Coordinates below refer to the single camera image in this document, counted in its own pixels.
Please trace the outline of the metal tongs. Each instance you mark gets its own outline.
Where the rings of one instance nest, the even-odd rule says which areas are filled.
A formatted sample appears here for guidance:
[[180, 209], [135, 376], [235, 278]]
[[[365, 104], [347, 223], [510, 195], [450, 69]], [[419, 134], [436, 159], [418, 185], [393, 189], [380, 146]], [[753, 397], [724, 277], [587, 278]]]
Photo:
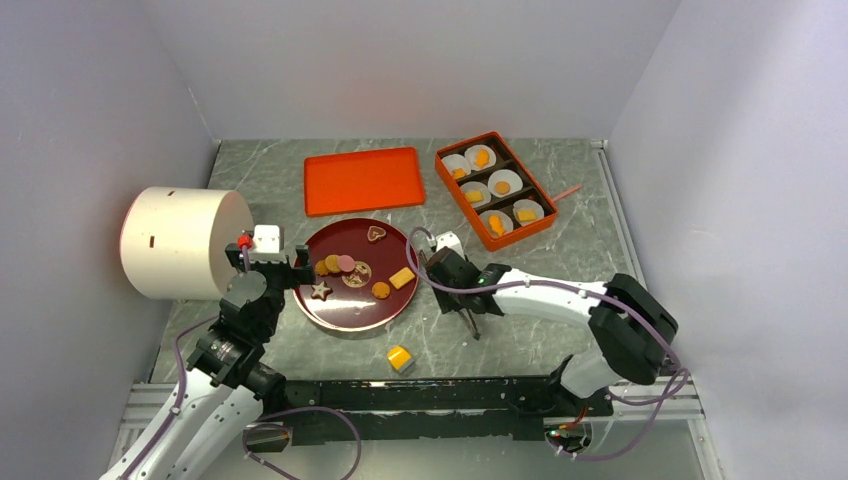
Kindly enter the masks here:
[[475, 341], [479, 341], [480, 338], [481, 338], [481, 332], [480, 332], [479, 327], [477, 325], [477, 321], [476, 321], [476, 317], [475, 317], [474, 313], [472, 311], [468, 310], [468, 309], [465, 309], [465, 310], [460, 311], [460, 316], [466, 322], [468, 329], [469, 329], [469, 331], [472, 335], [472, 338]]

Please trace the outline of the dark red round plate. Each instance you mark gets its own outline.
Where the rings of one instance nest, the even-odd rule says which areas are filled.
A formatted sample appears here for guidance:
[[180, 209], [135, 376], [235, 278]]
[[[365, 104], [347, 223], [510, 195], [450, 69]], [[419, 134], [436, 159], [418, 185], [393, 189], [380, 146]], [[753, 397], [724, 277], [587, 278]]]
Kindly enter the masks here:
[[[375, 225], [386, 230], [387, 235], [376, 243], [369, 243], [367, 230]], [[314, 233], [307, 241], [312, 264], [330, 254], [350, 255], [356, 268], [350, 273], [329, 273], [316, 276], [316, 284], [326, 280], [334, 293], [324, 302], [311, 299], [312, 286], [304, 286], [293, 293], [301, 311], [314, 323], [331, 330], [362, 332], [383, 326], [396, 318], [412, 301], [418, 287], [418, 278], [400, 290], [394, 289], [389, 277], [409, 267], [407, 236], [386, 222], [369, 218], [351, 218], [334, 222]], [[384, 300], [376, 299], [371, 292], [376, 282], [387, 283], [392, 291]]]

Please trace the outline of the fish shaped orange cookie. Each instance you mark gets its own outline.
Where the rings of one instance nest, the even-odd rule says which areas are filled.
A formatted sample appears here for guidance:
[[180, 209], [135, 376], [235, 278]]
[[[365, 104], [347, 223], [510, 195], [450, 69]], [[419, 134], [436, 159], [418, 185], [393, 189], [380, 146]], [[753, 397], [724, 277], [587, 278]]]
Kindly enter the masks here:
[[505, 233], [505, 227], [500, 217], [490, 216], [487, 222], [495, 237], [500, 237]]

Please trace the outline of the orange compartment box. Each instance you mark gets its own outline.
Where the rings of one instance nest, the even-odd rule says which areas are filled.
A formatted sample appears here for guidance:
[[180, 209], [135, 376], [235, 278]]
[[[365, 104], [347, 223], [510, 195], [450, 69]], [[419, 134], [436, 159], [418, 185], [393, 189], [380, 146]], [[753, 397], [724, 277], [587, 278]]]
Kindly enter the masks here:
[[548, 229], [558, 216], [552, 198], [497, 132], [439, 149], [434, 168], [491, 252]]

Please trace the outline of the round tan cookie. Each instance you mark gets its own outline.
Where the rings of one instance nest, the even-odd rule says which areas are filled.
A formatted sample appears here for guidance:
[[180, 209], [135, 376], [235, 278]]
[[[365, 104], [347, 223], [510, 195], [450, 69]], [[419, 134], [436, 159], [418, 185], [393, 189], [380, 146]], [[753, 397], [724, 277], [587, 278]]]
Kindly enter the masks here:
[[492, 193], [498, 197], [504, 197], [513, 192], [512, 185], [508, 181], [499, 180], [492, 186]]

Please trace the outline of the orange box lid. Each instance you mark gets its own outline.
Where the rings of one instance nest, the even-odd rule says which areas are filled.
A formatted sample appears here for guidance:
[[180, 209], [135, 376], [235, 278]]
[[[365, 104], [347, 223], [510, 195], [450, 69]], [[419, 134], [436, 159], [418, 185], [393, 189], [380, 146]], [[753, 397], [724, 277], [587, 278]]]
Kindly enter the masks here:
[[303, 183], [308, 217], [411, 207], [427, 198], [413, 147], [308, 157]]

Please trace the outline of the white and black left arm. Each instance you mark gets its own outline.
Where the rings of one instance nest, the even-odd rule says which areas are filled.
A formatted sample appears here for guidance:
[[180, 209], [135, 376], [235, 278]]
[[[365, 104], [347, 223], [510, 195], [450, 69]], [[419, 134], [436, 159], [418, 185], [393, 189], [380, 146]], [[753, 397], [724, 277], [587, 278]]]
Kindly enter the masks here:
[[236, 275], [204, 322], [189, 357], [179, 357], [178, 383], [106, 479], [197, 479], [249, 424], [278, 417], [285, 377], [262, 364], [285, 306], [285, 291], [316, 280], [308, 246], [291, 262], [278, 248], [225, 249]]

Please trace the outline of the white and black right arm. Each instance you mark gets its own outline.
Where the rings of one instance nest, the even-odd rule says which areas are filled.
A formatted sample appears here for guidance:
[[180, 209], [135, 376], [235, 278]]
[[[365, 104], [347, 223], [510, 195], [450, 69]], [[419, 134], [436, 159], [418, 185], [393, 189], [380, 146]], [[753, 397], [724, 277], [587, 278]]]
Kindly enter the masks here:
[[567, 357], [553, 373], [549, 399], [564, 415], [620, 380], [653, 384], [679, 329], [670, 313], [625, 274], [607, 282], [573, 282], [503, 264], [479, 269], [448, 247], [437, 250], [424, 271], [444, 311], [535, 317], [590, 335], [587, 349]]

